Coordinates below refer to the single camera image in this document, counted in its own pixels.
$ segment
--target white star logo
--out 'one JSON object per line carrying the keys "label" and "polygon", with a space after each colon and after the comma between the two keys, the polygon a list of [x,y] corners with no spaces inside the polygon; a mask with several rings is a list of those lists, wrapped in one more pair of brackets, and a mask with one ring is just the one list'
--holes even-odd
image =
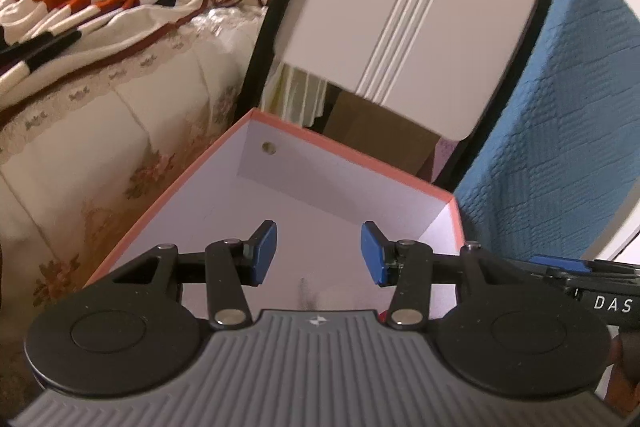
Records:
{"label": "white star logo", "polygon": [[321,317],[320,315],[317,315],[316,317],[309,319],[309,323],[313,324],[316,328],[324,324],[325,322],[327,322],[326,318]]}

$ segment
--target bed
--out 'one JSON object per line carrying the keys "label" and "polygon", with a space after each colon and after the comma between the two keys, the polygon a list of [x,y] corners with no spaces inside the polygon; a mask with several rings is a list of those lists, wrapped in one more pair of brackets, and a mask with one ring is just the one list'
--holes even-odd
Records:
{"label": "bed", "polygon": [[234,119],[267,0],[217,1],[150,45],[114,36],[120,53],[99,67],[0,89],[0,416],[33,392],[21,356],[33,317],[82,287]]}

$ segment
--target blue towel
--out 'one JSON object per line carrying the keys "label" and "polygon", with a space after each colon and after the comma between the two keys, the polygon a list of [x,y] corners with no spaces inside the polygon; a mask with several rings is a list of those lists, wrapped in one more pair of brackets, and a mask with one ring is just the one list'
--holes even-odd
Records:
{"label": "blue towel", "polygon": [[640,22],[623,0],[553,0],[455,191],[466,238],[514,259],[577,259],[639,174]]}

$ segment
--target black circular disc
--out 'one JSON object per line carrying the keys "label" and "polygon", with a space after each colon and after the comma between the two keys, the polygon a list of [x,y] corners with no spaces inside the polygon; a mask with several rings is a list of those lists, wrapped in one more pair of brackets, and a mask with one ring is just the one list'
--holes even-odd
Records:
{"label": "black circular disc", "polygon": [[200,345],[198,322],[143,285],[88,289],[43,312],[25,352],[46,386],[81,396],[146,391],[179,373]]}
{"label": "black circular disc", "polygon": [[543,285],[495,285],[452,309],[435,335],[465,380],[513,398],[559,396],[596,384],[606,367],[606,325]]}

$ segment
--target brown cardboard box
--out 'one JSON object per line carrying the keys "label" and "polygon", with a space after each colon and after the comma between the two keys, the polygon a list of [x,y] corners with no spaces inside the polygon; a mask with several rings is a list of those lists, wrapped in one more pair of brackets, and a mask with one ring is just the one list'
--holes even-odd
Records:
{"label": "brown cardboard box", "polygon": [[346,91],[338,95],[323,134],[413,175],[430,158],[440,138]]}

